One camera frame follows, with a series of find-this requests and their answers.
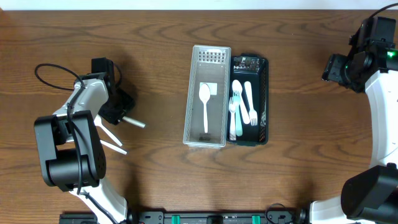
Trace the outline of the white plastic fork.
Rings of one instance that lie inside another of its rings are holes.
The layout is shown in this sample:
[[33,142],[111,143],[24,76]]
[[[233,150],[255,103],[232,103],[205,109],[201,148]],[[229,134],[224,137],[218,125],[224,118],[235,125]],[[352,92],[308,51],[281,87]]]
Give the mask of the white plastic fork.
[[257,111],[254,109],[254,103],[252,98],[252,85],[251,82],[244,82],[244,89],[249,103],[249,119],[251,126],[257,126]]
[[233,97],[229,99],[229,113],[230,113],[230,122],[229,122],[229,140],[236,140],[236,126],[235,126],[235,111],[236,107],[233,103]]

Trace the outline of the mint green plastic fork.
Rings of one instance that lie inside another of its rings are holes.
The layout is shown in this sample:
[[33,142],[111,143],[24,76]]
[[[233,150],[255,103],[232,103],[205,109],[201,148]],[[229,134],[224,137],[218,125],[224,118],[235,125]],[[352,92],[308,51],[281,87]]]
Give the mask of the mint green plastic fork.
[[243,135],[243,127],[242,127],[242,122],[241,122],[241,115],[240,115],[240,96],[238,91],[233,92],[233,101],[234,105],[236,108],[235,111],[235,126],[236,126],[236,135],[237,136],[242,136]]

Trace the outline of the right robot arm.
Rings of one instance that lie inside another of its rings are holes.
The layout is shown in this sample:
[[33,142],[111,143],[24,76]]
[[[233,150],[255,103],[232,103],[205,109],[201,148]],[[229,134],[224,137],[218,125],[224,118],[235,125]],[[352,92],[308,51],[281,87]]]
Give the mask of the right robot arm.
[[324,81],[365,93],[371,108],[368,170],[348,179],[341,194],[310,204],[309,223],[397,223],[396,22],[370,16],[349,39],[348,55],[333,54]]

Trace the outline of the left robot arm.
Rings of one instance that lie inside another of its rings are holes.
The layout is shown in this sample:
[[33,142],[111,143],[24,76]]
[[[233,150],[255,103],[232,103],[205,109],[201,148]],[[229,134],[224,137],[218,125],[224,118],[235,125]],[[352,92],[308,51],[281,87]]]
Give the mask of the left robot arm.
[[69,99],[50,116],[37,118],[34,131],[47,185],[81,199],[98,223],[137,223],[127,200],[105,177],[103,142],[95,125],[109,97],[116,94],[111,72],[77,77]]

